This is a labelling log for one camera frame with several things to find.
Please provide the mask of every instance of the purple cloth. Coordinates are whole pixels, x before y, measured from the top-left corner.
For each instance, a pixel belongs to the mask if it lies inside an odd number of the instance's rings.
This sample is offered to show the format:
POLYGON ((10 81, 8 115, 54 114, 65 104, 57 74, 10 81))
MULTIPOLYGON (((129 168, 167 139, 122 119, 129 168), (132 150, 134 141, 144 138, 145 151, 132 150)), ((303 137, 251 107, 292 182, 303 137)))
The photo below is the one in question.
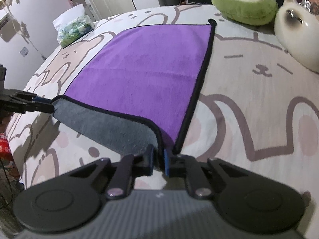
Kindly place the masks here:
POLYGON ((142 116, 172 147, 208 46, 210 25, 152 25, 116 35, 81 70, 65 95, 105 110, 142 116))

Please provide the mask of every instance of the black cable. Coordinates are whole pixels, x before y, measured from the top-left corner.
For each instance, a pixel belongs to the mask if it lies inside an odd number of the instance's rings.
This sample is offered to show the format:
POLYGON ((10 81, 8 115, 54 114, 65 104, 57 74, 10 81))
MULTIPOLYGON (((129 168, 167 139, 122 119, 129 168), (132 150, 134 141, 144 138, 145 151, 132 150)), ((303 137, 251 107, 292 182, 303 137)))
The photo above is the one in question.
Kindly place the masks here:
POLYGON ((13 191, 12 191, 11 183, 10 183, 10 181, 9 181, 9 178, 8 178, 8 176, 7 176, 7 173, 5 172, 4 164, 3 164, 1 158, 0 158, 0 162, 1 162, 1 165, 2 165, 2 169, 3 169, 3 171, 4 171, 4 175, 5 175, 5 177, 7 178, 7 181, 8 181, 9 187, 10 187, 10 192, 11 192, 11 199, 10 199, 9 203, 7 203, 7 205, 4 205, 4 206, 0 207, 0 209, 3 209, 3 208, 5 208, 5 207, 7 207, 7 206, 10 205, 10 203, 11 203, 11 201, 12 201, 12 199, 13 199, 13 191))

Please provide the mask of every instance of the red package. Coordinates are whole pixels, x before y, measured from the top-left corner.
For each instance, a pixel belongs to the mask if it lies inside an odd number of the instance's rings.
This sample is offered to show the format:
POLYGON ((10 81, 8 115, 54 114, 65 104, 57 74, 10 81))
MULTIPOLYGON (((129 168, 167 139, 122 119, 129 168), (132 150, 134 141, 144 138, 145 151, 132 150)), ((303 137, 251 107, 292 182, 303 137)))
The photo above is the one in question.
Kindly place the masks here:
POLYGON ((13 161, 8 139, 5 133, 0 133, 0 157, 13 161))

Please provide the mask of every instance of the cartoon print tablecloth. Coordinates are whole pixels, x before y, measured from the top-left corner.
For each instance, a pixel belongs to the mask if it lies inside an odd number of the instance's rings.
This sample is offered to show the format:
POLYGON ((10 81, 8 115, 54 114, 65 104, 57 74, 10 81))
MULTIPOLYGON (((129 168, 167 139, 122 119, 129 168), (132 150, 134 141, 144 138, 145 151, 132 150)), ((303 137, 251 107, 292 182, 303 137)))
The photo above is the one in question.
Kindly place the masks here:
MULTIPOLYGON (((308 207, 298 230, 318 239, 319 78, 298 64, 267 28, 228 21, 212 5, 113 16, 97 22, 94 31, 69 47, 57 48, 25 90, 46 98, 64 94, 81 69, 123 30, 207 24, 209 18, 217 22, 211 66, 181 152, 201 161, 219 157, 303 193, 308 207)), ((14 114, 7 136, 27 188, 99 157, 120 159, 44 113, 14 114)), ((152 177, 137 179, 135 186, 159 189, 167 184, 163 174, 154 171, 152 177)))

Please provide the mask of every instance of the green plush toy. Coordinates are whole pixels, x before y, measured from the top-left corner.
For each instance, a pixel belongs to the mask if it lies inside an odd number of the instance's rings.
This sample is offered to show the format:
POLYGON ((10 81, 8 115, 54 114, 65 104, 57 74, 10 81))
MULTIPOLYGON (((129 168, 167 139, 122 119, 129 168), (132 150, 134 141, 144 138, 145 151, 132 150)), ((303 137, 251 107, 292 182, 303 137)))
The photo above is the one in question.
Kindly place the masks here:
POLYGON ((270 23, 277 11, 276 0, 212 0, 224 17, 253 26, 270 23))

